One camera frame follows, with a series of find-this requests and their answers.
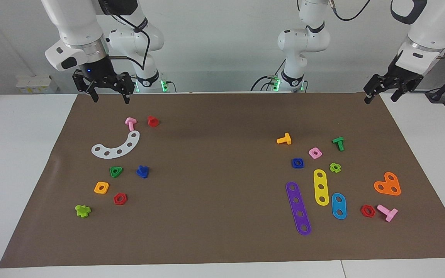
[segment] brown paper mat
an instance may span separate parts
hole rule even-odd
[[[118,95],[93,103],[79,95],[7,246],[0,267],[180,264],[445,257],[445,208],[389,111],[363,94]],[[150,128],[148,115],[161,124]],[[95,144],[115,147],[138,119],[131,153],[105,160]],[[293,144],[275,140],[290,132]],[[345,138],[344,152],[331,143]],[[324,153],[312,160],[308,151]],[[302,157],[304,169],[291,159]],[[329,164],[341,164],[334,174]],[[138,165],[151,167],[144,180]],[[111,178],[109,167],[124,172]],[[346,197],[348,217],[314,200],[313,172],[327,172],[329,194]],[[377,193],[386,171],[399,197]],[[93,192],[110,183],[106,195]],[[295,229],[285,185],[300,186],[312,233]],[[125,192],[124,206],[113,196]],[[92,208],[76,216],[77,204]],[[363,204],[399,213],[390,223]]]

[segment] pink peg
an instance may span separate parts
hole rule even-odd
[[[127,120],[125,121],[125,125],[128,125],[128,128],[130,129],[130,131],[133,131],[133,125],[136,124],[136,119],[134,118],[130,118],[128,117]]]
[[[378,205],[377,209],[386,215],[387,222],[390,222],[394,218],[394,215],[396,215],[396,213],[397,213],[397,209],[388,210],[383,205]]]

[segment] green t-shaped peg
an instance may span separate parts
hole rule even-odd
[[[338,144],[339,151],[344,151],[345,147],[343,146],[343,141],[345,139],[343,137],[337,137],[336,139],[332,140],[332,143]]]

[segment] green triangular nut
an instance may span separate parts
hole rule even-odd
[[[123,171],[122,167],[113,166],[109,169],[109,173],[111,174],[111,176],[113,178],[117,178],[121,174],[122,171]]]

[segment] blue nut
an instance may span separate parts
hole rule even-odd
[[[148,166],[138,166],[138,170],[136,171],[136,174],[140,176],[141,178],[147,178],[149,176],[149,167]]]
[[[293,166],[293,168],[295,169],[302,169],[303,167],[305,167],[305,164],[303,163],[302,158],[293,158],[293,160],[291,161],[291,166]]]

